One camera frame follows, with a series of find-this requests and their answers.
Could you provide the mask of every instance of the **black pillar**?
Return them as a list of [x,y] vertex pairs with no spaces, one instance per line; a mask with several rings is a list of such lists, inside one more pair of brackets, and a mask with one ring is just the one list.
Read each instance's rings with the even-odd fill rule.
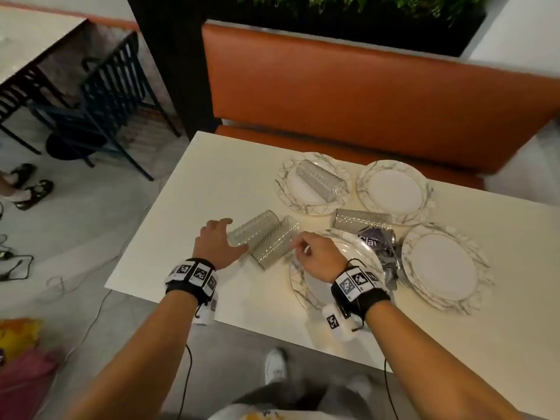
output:
[[213,132],[202,29],[206,17],[198,0],[128,0],[160,71],[177,114],[191,139]]

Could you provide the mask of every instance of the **table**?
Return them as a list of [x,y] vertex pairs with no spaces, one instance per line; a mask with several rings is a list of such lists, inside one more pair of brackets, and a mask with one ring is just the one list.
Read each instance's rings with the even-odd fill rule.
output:
[[[266,209],[292,215],[303,229],[329,228],[331,216],[286,207],[273,179],[294,151],[198,132],[106,286],[159,302],[169,271],[192,253],[209,219],[241,225]],[[355,180],[362,165],[345,162]],[[396,304],[416,324],[496,388],[519,410],[544,418],[560,414],[560,209],[432,181],[432,217],[468,234],[491,260],[496,279],[489,306],[473,316],[446,314],[412,290]],[[345,208],[363,209],[355,192]],[[384,357],[365,331],[336,342],[326,322],[293,294],[288,265],[262,272],[251,259],[220,271],[216,320],[376,368]]]
[[0,6],[0,84],[33,62],[86,19]]

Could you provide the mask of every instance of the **clear glass tumbler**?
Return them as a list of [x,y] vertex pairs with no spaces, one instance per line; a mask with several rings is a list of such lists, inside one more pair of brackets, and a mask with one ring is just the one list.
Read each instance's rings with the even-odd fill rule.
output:
[[291,250],[290,243],[299,232],[299,223],[286,215],[282,222],[256,245],[251,256],[265,270]]
[[272,230],[280,224],[280,220],[272,211],[264,211],[252,220],[237,227],[228,234],[227,240],[230,246],[241,246],[248,244],[249,253],[255,246]]
[[333,228],[357,234],[368,227],[392,230],[391,215],[368,211],[337,209],[332,223]]
[[301,161],[296,174],[311,187],[326,203],[332,203],[339,195],[348,192],[346,181],[312,161]]

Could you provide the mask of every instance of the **orange booth seat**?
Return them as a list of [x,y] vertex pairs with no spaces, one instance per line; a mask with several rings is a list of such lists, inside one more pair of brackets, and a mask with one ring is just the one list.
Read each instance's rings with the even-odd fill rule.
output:
[[218,134],[366,165],[403,159],[483,189],[560,113],[560,80],[205,24],[214,115],[298,135]]

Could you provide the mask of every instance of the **black wrist strap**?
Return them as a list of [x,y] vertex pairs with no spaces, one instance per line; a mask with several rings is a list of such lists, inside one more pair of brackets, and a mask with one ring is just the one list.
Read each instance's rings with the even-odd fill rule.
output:
[[383,282],[367,268],[348,266],[330,291],[342,314],[356,314],[365,320],[368,310],[378,302],[390,301]]
[[165,293],[182,290],[193,295],[202,305],[212,300],[217,283],[216,268],[211,262],[190,258],[173,268],[165,280]]

